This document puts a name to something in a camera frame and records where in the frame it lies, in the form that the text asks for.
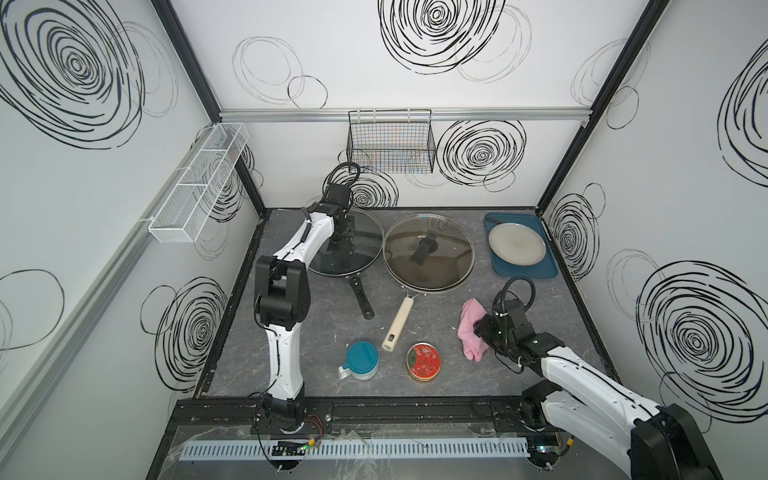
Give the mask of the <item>pink cloth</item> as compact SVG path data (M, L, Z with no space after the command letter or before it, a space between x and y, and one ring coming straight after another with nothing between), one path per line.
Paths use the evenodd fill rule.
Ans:
M480 362L488 345L478 336L475 325L487 315L486 309L475 298L470 298L462 305L457 337L462 343L462 349L468 360Z

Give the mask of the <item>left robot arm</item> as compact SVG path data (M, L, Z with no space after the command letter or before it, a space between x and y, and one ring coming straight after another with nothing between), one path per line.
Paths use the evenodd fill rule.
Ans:
M303 221L287 243L255 264L254 320L269 345L269 382L260 395L265 412L286 428L299 428L306 412L300 367L300 333L311 306L308 266L324 242L342 232L353 205L351 188L325 187L321 199L302 210Z

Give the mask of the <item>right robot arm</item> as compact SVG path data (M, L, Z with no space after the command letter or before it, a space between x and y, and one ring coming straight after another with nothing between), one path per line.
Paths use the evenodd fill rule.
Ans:
M472 331L495 353L540 376L522 393L515 415L528 429L572 434L631 479L721 478L687 410L633 392L554 335L536 332L519 300L498 301Z

